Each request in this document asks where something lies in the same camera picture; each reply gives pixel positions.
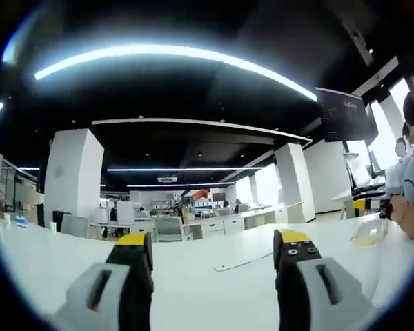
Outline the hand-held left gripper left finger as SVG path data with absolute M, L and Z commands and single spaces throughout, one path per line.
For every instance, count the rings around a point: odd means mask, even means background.
M 56 330 L 149 330 L 154 283 L 149 234 L 115 242 L 103 263 L 90 266 L 52 315 Z

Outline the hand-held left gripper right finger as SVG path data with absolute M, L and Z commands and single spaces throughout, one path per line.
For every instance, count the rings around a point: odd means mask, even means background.
M 275 230 L 280 330 L 356 330 L 373 312 L 362 285 L 303 232 Z

